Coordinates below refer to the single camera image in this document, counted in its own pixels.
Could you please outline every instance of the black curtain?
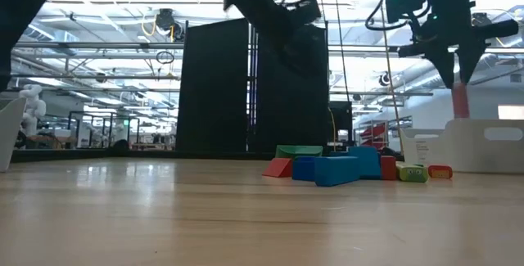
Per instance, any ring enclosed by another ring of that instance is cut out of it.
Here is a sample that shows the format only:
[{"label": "black curtain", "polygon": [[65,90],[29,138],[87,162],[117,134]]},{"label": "black curtain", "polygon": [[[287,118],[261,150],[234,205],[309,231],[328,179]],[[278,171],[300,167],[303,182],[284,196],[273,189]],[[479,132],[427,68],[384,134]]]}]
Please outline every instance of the black curtain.
[{"label": "black curtain", "polygon": [[187,30],[176,151],[246,151],[248,33],[246,20]]},{"label": "black curtain", "polygon": [[280,144],[326,146],[329,116],[326,30],[309,25],[296,33],[295,40],[300,40],[296,48],[308,49],[295,56],[300,60],[290,60],[299,69],[290,67],[260,36],[253,151],[274,152]]}]

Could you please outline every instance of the wooden floor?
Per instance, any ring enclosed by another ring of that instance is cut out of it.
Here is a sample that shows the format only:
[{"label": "wooden floor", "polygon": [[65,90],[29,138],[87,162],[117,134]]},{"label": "wooden floor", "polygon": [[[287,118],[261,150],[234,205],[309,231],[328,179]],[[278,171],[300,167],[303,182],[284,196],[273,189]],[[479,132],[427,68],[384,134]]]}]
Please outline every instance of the wooden floor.
[{"label": "wooden floor", "polygon": [[500,266],[524,260],[524,177],[321,188],[267,163],[74,160],[0,174],[0,265]]}]

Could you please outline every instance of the blue rectangular block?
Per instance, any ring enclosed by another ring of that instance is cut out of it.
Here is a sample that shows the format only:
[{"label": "blue rectangular block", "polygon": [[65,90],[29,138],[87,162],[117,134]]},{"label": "blue rectangular block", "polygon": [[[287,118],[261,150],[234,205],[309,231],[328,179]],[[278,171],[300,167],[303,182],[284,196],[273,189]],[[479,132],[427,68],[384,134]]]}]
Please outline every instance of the blue rectangular block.
[{"label": "blue rectangular block", "polygon": [[293,161],[293,180],[314,181],[315,156],[298,156]]},{"label": "blue rectangular block", "polygon": [[350,156],[349,151],[332,151],[329,156]]},{"label": "blue rectangular block", "polygon": [[359,158],[360,178],[381,179],[380,161],[375,147],[351,147],[350,156]]},{"label": "blue rectangular block", "polygon": [[354,156],[318,157],[314,159],[314,182],[332,187],[360,179],[359,159]]}]

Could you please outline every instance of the ceiling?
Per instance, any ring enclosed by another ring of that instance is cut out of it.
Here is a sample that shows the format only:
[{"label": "ceiling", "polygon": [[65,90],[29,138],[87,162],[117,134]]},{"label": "ceiling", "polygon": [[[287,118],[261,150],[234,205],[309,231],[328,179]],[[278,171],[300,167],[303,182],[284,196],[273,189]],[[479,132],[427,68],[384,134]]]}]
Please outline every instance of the ceiling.
[{"label": "ceiling", "polygon": [[[387,71],[387,60],[383,52],[377,52],[375,47],[370,51],[346,54],[342,59],[340,44],[346,46],[383,46],[386,38],[390,45],[405,45],[410,43],[411,32],[409,28],[390,31],[386,36],[382,32],[372,32],[364,27],[364,20],[377,5],[378,0],[322,0],[323,17],[328,21],[328,37],[330,46],[330,70],[332,72],[332,91],[345,89],[343,69],[347,70],[347,86],[351,92],[384,91],[379,78]],[[513,18],[522,21],[524,18],[524,0],[475,0],[477,6],[473,12],[485,12],[492,20],[507,20]],[[222,10],[222,0],[47,0],[38,15],[34,18],[32,29],[38,32],[47,32],[54,35],[57,31],[65,31],[73,35],[74,41],[86,43],[165,43],[169,36],[158,33],[158,30],[149,36],[152,30],[154,15],[161,8],[174,10],[176,20],[189,21],[190,26],[204,25],[221,20],[240,18],[242,15],[236,8],[229,11]],[[382,21],[380,14],[374,18]],[[38,41],[34,34],[23,36],[21,42]],[[522,38],[510,37],[496,40],[493,47],[503,49],[524,48]],[[13,58],[13,71],[22,74],[76,74],[94,75],[105,73],[119,76],[151,76],[157,74],[161,68],[161,75],[171,73],[180,76],[182,69],[182,49],[170,49],[174,62],[170,65],[158,63],[154,56],[162,49],[139,52],[141,59],[121,58],[118,56],[136,55],[136,50],[111,50],[111,49],[79,49],[76,58],[71,58],[66,71],[66,59],[56,51],[49,49],[17,48],[18,54]],[[524,51],[518,49],[510,53],[499,52],[495,55],[497,61],[520,59]],[[404,58],[391,56],[392,75],[398,90],[406,92],[427,91],[431,88],[441,87],[438,83],[436,70],[427,61],[420,58]],[[522,66],[514,63],[513,68]],[[479,70],[480,74],[474,79],[500,74],[498,64],[494,63]],[[484,83],[485,87],[505,87],[506,79],[492,79]],[[424,87],[431,82],[431,87]],[[85,101],[93,102],[99,106],[143,106],[144,96],[149,106],[176,107],[178,105],[178,90],[180,82],[177,79],[108,79],[99,83],[95,79],[33,79],[31,83],[43,83],[50,87],[74,88],[79,91],[69,92],[70,95]],[[113,89],[111,92],[99,92],[96,89]],[[163,89],[171,93],[148,92],[147,89]],[[142,89],[142,98],[137,92]],[[364,96],[364,102],[375,102],[380,98],[374,95]],[[332,95],[332,100],[346,99],[346,96]]]}]

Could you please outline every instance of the red object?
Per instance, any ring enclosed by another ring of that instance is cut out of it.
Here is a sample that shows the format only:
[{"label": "red object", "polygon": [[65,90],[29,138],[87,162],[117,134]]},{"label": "red object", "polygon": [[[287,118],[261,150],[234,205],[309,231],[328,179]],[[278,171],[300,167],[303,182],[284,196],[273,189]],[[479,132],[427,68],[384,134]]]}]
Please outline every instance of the red object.
[{"label": "red object", "polygon": [[451,89],[455,119],[469,119],[468,89],[465,83],[453,84]]},{"label": "red object", "polygon": [[274,158],[269,163],[269,167],[262,173],[263,176],[276,178],[291,177],[293,174],[292,159]]},{"label": "red object", "polygon": [[431,165],[427,168],[431,178],[451,179],[453,170],[447,165]]},{"label": "red object", "polygon": [[396,180],[396,159],[394,156],[380,158],[382,180]]},{"label": "red object", "polygon": [[382,135],[386,131],[386,125],[385,124],[379,124],[378,126],[372,127],[372,128],[366,128],[360,136],[365,138],[367,136],[373,136],[377,137]]}]

